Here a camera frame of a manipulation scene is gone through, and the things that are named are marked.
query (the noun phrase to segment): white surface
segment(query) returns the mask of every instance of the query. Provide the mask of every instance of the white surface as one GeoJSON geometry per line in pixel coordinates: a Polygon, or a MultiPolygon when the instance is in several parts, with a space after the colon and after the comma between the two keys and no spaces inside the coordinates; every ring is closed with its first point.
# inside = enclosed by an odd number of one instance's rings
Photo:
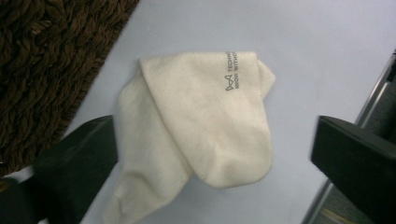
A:
{"type": "MultiPolygon", "coordinates": [[[[254,50],[276,75],[265,106],[274,165],[258,184],[212,189],[194,178],[140,223],[300,223],[324,176],[309,154],[318,115],[354,121],[396,47],[393,0],[160,1],[138,5],[69,132],[113,114],[137,59],[254,50]]],[[[102,223],[119,166],[83,223],[102,223]]]]}

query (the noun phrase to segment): brown woven surface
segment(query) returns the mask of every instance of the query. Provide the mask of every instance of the brown woven surface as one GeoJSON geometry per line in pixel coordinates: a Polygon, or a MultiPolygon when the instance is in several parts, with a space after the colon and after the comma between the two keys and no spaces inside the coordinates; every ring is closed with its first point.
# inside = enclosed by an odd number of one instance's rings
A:
{"type": "Polygon", "coordinates": [[[138,0],[0,0],[0,176],[59,141],[138,0]]]}

